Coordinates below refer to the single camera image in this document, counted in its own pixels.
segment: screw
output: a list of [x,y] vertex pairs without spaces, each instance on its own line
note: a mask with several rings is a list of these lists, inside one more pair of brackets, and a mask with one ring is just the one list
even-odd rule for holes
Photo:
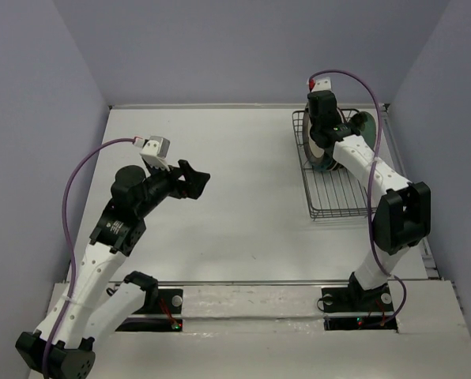
[[323,296],[322,302],[326,306],[331,306],[333,304],[332,295],[326,294],[325,296]]
[[382,294],[381,295],[381,301],[383,304],[391,304],[392,303],[392,297],[390,294]]
[[173,306],[181,306],[183,304],[183,298],[179,295],[176,295],[172,298],[171,303]]

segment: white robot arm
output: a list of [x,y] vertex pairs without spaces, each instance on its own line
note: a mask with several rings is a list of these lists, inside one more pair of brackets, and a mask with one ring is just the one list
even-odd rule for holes
[[[194,171],[186,160],[179,167],[167,165],[169,141],[162,137],[145,140],[137,137],[134,145],[149,171],[139,166],[120,169],[111,186],[107,203],[79,266],[73,295],[67,289],[34,332],[23,332],[16,348],[28,366],[43,373],[46,342],[54,333],[47,355],[48,375],[54,379],[82,379],[95,361],[96,348],[125,319],[158,298],[158,282],[151,276],[132,272],[119,289],[100,307],[100,296],[116,270],[130,256],[145,232],[144,218],[166,197],[198,199],[210,175]],[[55,323],[64,303],[69,306],[55,331]]]
[[[341,118],[329,78],[310,83],[310,90],[307,96],[309,143],[314,143],[327,159],[337,163],[331,167],[345,167],[367,189],[375,153],[360,135],[365,120]],[[371,227],[375,253],[382,267],[369,251],[362,265],[350,276],[346,291],[334,292],[330,302],[344,304],[341,307],[334,304],[332,310],[367,310],[367,303],[374,302],[386,289],[387,275],[399,260],[430,232],[430,189],[422,182],[410,182],[380,158],[375,162],[371,201],[377,205]],[[323,297],[326,293],[329,290],[323,291]]]

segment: white enclosure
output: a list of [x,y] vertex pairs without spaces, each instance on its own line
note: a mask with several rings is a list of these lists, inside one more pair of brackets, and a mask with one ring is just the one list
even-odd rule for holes
[[[147,377],[150,365],[161,377],[230,377],[227,366],[246,377],[398,378],[413,363],[415,377],[471,378],[471,0],[0,0],[0,379],[29,375],[14,344],[69,279],[63,190],[103,139],[164,135],[169,163],[187,159],[212,174],[198,201],[167,199],[149,216],[114,280],[138,269],[201,295],[209,286],[192,282],[251,281],[262,291],[286,282],[307,296],[318,290],[311,285],[347,280],[367,253],[366,220],[310,221],[290,115],[320,69],[352,71],[390,104],[382,156],[431,187],[431,249],[420,244],[396,268],[411,288],[399,333],[334,336],[315,313],[315,322],[276,329],[270,317],[259,335],[190,314],[194,328],[180,338],[114,335],[93,379],[133,367]],[[335,76],[333,89],[341,103],[368,107],[355,82]],[[74,183],[78,256],[115,171],[132,163],[141,164],[138,150],[111,147]],[[459,304],[449,282],[428,279],[430,251]],[[217,301],[230,317],[233,304]],[[155,343],[162,349],[151,360]],[[175,351],[182,366],[171,366]],[[242,365],[238,355],[253,360]]]

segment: wire basket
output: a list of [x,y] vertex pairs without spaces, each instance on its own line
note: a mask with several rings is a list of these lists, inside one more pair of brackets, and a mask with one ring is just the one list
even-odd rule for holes
[[[358,112],[357,109],[341,111],[347,120]],[[292,122],[310,217],[331,220],[367,216],[367,192],[351,173],[345,168],[317,171],[307,160],[302,138],[304,114],[304,111],[293,112]]]

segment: light purple wall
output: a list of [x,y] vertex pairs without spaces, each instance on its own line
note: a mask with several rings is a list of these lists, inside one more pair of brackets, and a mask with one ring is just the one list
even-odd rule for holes
[[[307,77],[350,69],[382,101],[447,0],[54,0],[110,104],[304,102]],[[343,102],[368,102],[345,78]]]
[[471,0],[448,5],[390,116],[410,178],[431,187],[432,251],[471,332]]
[[[66,180],[102,139],[107,106],[51,0],[0,0],[0,379],[24,378],[14,349],[43,318],[67,253]],[[73,188],[74,234],[94,162]]]

